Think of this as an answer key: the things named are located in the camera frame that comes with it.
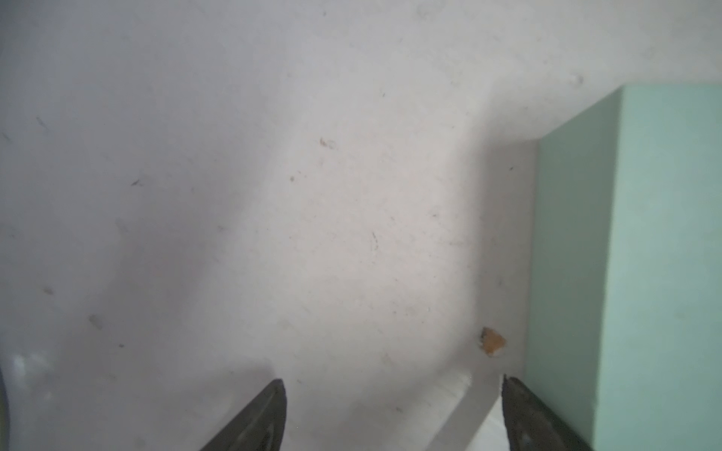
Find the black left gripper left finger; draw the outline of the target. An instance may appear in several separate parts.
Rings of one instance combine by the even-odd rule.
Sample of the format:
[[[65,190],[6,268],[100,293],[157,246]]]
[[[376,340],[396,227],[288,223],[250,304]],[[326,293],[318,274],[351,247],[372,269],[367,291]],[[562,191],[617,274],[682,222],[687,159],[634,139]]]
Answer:
[[[287,412],[284,381],[272,380],[201,451],[280,451]]]

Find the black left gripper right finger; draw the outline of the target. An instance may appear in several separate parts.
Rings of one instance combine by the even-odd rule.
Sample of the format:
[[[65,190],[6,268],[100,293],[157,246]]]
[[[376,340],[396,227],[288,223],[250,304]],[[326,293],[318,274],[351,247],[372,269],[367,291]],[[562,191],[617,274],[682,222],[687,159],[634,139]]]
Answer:
[[[504,376],[501,401],[510,451],[592,451],[517,377]]]

